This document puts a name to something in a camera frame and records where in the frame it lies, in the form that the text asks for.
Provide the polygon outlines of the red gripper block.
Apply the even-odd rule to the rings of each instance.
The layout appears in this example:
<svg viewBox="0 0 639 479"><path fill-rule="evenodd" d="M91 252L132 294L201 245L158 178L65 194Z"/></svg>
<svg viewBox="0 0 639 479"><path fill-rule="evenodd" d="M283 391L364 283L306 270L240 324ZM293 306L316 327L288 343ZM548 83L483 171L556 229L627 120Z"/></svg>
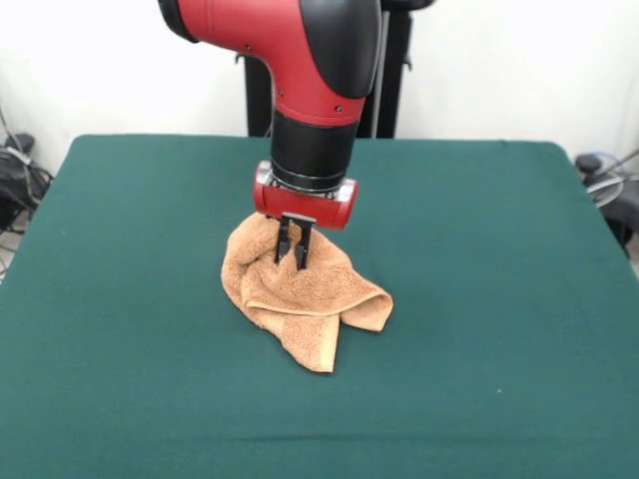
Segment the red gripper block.
<svg viewBox="0 0 639 479"><path fill-rule="evenodd" d="M259 162L254 180L254 204L264 216L279 219L275 263L279 263L291 247L290 218L313 221L319 228L343 230L347 225L358 194L358 183L345 179L328 193L294 191L276 179L270 161ZM295 248L297 270L307 268L313 223L297 223L300 239Z"/></svg>

